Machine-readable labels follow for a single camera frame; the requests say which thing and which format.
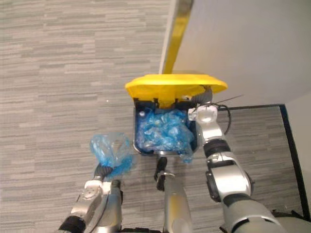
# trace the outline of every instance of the floor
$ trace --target floor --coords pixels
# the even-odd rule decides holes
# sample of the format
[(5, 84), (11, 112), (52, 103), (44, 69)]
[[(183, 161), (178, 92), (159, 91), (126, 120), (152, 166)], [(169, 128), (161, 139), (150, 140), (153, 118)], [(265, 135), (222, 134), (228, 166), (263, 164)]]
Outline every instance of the floor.
[[(169, 0), (5, 0), (1, 78), (0, 232), (53, 232), (92, 178), (95, 133), (132, 135), (123, 86), (157, 73)], [(225, 112), (219, 116), (226, 124)], [(277, 107), (232, 111), (228, 142), (256, 181), (253, 198), (301, 213)], [(123, 225), (161, 230), (155, 158), (123, 179)], [(202, 151), (170, 161), (183, 181), (195, 232), (219, 232), (222, 210), (207, 192)]]

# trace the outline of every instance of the wire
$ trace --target wire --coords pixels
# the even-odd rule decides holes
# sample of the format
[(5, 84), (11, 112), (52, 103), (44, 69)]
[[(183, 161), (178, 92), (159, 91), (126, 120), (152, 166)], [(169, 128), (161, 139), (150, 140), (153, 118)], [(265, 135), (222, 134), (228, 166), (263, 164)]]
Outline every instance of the wire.
[(203, 105), (197, 105), (196, 108), (195, 108), (195, 110), (197, 110), (197, 108), (198, 108), (199, 106), (210, 106), (210, 105), (217, 106), (218, 109), (225, 108), (225, 109), (227, 110), (227, 112), (228, 112), (228, 125), (227, 125), (227, 129), (226, 129), (225, 132), (224, 132), (224, 135), (226, 135), (226, 134), (229, 132), (229, 130), (230, 130), (231, 121), (232, 121), (232, 119), (231, 119), (231, 112), (230, 112), (230, 109), (228, 108), (227, 105), (224, 105), (224, 104), (217, 104), (217, 103), (212, 103), (212, 102), (210, 102), (210, 103), (206, 103), (206, 104), (203, 104)]
[(227, 129), (226, 129), (225, 132), (224, 132), (224, 135), (226, 135), (226, 134), (229, 132), (229, 130), (230, 130), (231, 121), (232, 121), (230, 109), (228, 108), (227, 105), (224, 105), (224, 104), (211, 103), (211, 105), (217, 106), (218, 109), (225, 108), (225, 109), (227, 110), (227, 112), (228, 112), (228, 125), (227, 125)]

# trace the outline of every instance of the crumpled plastic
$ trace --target crumpled plastic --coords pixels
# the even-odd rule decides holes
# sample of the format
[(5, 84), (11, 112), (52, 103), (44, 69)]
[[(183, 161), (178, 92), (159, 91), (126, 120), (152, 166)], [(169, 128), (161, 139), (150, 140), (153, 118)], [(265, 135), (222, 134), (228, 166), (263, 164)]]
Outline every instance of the crumpled plastic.
[(138, 113), (137, 124), (136, 145), (139, 149), (145, 152), (176, 151), (184, 162), (192, 161), (190, 142), (194, 136), (188, 129), (187, 113), (174, 109), (155, 114), (146, 108)]
[(121, 175), (133, 166), (134, 153), (124, 133), (94, 135), (90, 141), (90, 150), (102, 166), (113, 168), (107, 178)]

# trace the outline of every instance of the plastic bag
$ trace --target plastic bag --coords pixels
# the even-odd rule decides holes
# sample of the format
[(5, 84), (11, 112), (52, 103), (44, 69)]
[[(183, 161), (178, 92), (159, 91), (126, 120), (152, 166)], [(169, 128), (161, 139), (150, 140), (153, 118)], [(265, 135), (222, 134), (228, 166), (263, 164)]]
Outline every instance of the plastic bag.
[(138, 115), (137, 146), (146, 152), (152, 150), (176, 151), (184, 162), (191, 162), (190, 142), (194, 139), (188, 129), (187, 113), (171, 110), (155, 114), (146, 108)]
[(129, 171), (134, 163), (130, 140), (124, 133), (94, 135), (90, 149), (102, 166), (113, 168), (108, 178)]

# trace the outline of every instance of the yellow lid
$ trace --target yellow lid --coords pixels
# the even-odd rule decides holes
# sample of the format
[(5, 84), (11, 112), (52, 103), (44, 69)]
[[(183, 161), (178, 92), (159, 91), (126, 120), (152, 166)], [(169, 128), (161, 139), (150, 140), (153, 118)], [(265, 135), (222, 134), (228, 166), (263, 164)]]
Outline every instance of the yellow lid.
[(192, 96), (205, 92), (208, 86), (213, 93), (228, 88), (225, 82), (206, 74), (148, 74), (133, 79), (125, 88), (133, 99), (158, 99), (160, 108), (169, 108), (175, 99), (191, 99)]

